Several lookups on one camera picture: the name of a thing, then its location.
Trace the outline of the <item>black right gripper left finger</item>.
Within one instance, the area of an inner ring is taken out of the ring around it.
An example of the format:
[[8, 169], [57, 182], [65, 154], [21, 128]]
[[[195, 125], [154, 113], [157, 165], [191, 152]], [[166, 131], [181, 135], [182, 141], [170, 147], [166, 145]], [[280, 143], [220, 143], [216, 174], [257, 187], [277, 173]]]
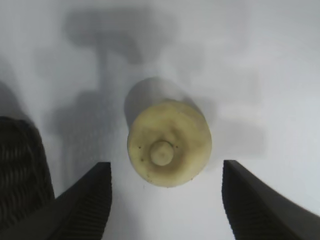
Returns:
[[100, 240], [112, 206], [112, 171], [99, 162], [72, 187], [4, 230], [2, 240]]

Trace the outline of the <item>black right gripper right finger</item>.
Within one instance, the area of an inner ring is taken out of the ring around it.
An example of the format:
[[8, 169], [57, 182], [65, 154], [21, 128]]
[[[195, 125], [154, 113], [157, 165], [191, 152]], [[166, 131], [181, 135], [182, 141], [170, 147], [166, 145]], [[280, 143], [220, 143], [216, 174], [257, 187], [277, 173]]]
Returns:
[[224, 160], [221, 196], [237, 240], [318, 240], [320, 217], [282, 196], [236, 160]]

